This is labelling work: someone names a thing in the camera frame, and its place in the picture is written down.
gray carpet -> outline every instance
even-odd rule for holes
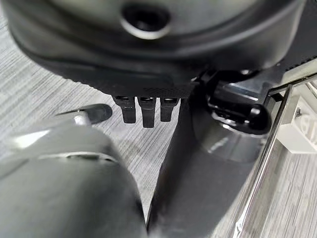
[[[137,123],[124,124],[120,108],[110,96],[55,76],[27,59],[10,38],[3,14],[0,14],[0,57],[1,157],[8,153],[3,140],[13,131],[79,106],[107,103],[113,108],[113,116],[97,127],[117,145],[138,183],[147,214],[159,167],[176,125],[177,110],[170,123],[160,122],[157,111],[155,129],[142,127],[139,108]],[[317,156],[291,155],[277,143],[272,158],[242,237],[317,237]],[[229,231],[242,196],[243,191],[211,237],[231,237]]]

white plastic part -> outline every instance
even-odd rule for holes
[[[302,96],[291,98],[277,139],[293,154],[317,154],[317,114]]]

circular hole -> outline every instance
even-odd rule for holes
[[[146,32],[157,32],[169,23],[166,10],[151,5],[130,4],[123,9],[123,18],[133,27]]]

chrome rod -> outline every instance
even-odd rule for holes
[[[306,77],[303,77],[303,78],[300,78],[300,79],[296,79],[290,83],[287,83],[287,84],[283,84],[281,86],[278,86],[276,88],[272,88],[269,90],[268,92],[268,95],[269,96],[272,96],[274,94],[277,94],[277,93],[280,93],[280,92],[283,92],[286,90],[286,88],[288,87],[288,85],[293,85],[295,87],[297,86],[300,86],[300,85],[303,85],[305,83],[309,83],[311,81],[314,81],[314,80],[317,80],[317,73],[314,73],[314,74],[311,74],[311,75],[308,75]]]
[[[314,95],[314,97],[317,99],[317,88],[315,88],[314,84],[306,83],[306,86],[308,87],[310,92]]]
[[[239,216],[237,217],[237,222],[235,223],[234,231],[233,231],[233,238],[241,237],[241,234],[245,228],[246,221],[248,220],[248,217],[251,213],[250,211],[252,209],[254,201],[257,197],[257,194],[259,193],[262,182],[265,178],[265,174],[267,173],[267,168],[270,163],[270,155],[275,143],[277,131],[281,124],[281,121],[284,115],[284,109],[286,108],[289,102],[293,87],[294,87],[293,84],[289,84],[286,88],[284,99],[277,112],[271,131],[268,135],[267,143],[261,154],[260,160],[256,165],[257,167],[255,168],[255,172],[251,179],[251,183],[248,187],[245,200],[243,201],[241,206],[241,210],[240,210],[241,212]]]

textured black surface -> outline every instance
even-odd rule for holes
[[[15,40],[46,69],[113,96],[187,98],[191,79],[207,68],[258,70],[277,64],[292,43],[304,0],[261,1],[221,27],[211,24],[205,31],[156,41],[101,28],[49,1],[1,1]],[[115,10],[105,9],[105,17],[117,19]],[[202,21],[199,14],[191,17]]]
[[[291,70],[317,58],[317,1],[307,0],[295,40],[282,66]]]

